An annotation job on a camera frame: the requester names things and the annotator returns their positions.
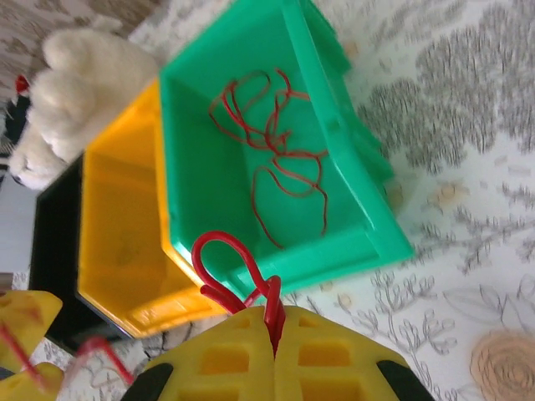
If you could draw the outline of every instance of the yellow plastic bin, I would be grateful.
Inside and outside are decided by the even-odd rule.
[[[79,295],[134,338],[223,313],[169,241],[159,99],[155,81],[84,157]]]

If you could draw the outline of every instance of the black plastic bin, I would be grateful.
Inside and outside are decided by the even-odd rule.
[[[46,338],[71,354],[93,336],[110,342],[130,338],[78,299],[83,163],[83,157],[77,159],[37,199],[29,279],[30,290],[48,291],[63,301]]]

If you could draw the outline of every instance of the white plush toy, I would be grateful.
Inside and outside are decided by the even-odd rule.
[[[32,105],[9,161],[23,185],[42,190],[74,161],[156,76],[154,58],[113,34],[120,23],[62,29],[44,42],[49,69],[30,85]]]

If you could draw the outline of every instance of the green plastic bin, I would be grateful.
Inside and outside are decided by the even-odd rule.
[[[310,102],[291,100],[279,126],[291,129],[290,147],[328,150],[321,186],[329,196],[329,228],[323,198],[284,195],[268,176],[259,177],[257,207],[278,249],[252,212],[252,174],[268,165],[270,152],[254,150],[224,135],[208,115],[210,102],[232,79],[252,71],[284,71]],[[383,266],[413,251],[385,200],[383,182],[392,169],[380,143],[358,121],[343,74],[350,64],[336,34],[309,0],[238,0],[160,73],[171,243],[191,262],[195,239],[226,231],[243,241],[265,277],[279,275],[283,292]],[[273,82],[273,90],[282,82]],[[258,91],[244,88],[247,99]],[[268,97],[248,119],[265,124]],[[227,118],[218,110],[219,119]],[[311,161],[292,161],[292,171],[314,175]],[[289,189],[303,184],[287,182]],[[221,243],[203,252],[213,276],[239,296],[253,288],[239,256]]]

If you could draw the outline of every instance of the plastic bin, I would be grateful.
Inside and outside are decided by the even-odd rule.
[[[79,293],[135,338],[222,312],[162,251],[158,98],[154,82],[88,147],[84,163]]]
[[[163,68],[171,243],[186,259],[200,234],[227,231],[252,250],[265,277],[278,274],[283,291],[290,292],[413,254],[382,193],[392,176],[390,164],[350,102],[343,81],[349,67],[334,30],[309,0],[237,0]],[[329,152],[322,179],[329,196],[325,236],[319,235],[321,196],[292,198],[269,177],[258,179],[258,210],[283,250],[268,240],[251,206],[253,172],[271,155],[228,138],[207,113],[232,79],[258,70],[272,74],[275,68],[311,99],[291,100],[280,130],[293,131],[293,149]],[[274,89],[283,87],[282,81],[273,83]],[[257,92],[243,89],[242,96]],[[273,111],[273,97],[266,99],[250,112],[255,126],[264,126]],[[307,161],[293,168],[310,176],[316,167]],[[214,277],[234,292],[244,296],[253,289],[232,250],[211,244],[203,256]]]
[[[80,157],[37,199],[28,285],[63,302],[45,337],[71,354],[93,336],[130,337],[76,297],[83,163]]]

